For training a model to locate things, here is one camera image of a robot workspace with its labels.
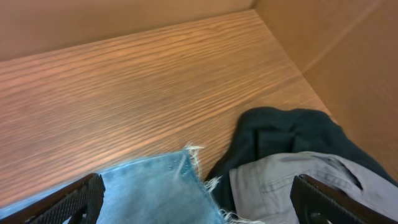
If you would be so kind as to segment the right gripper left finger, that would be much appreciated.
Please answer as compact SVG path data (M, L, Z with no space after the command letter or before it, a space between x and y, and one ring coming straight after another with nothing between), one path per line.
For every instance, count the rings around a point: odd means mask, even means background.
M95 224L105 190L102 176L91 173L3 218L1 224Z

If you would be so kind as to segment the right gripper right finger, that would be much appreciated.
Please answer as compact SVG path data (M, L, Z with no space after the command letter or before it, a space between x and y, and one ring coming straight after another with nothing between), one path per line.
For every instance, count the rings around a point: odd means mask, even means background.
M300 224L397 224L305 174L294 177L290 200Z

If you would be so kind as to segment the blue denim jeans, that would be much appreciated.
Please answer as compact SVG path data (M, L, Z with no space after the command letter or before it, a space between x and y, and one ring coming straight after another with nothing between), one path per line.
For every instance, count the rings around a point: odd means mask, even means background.
M213 200L211 192L218 178L200 180L200 149L189 144L177 152L134 159L97 172L106 190L96 223L248 223L220 209ZM1 220L72 183L2 208Z

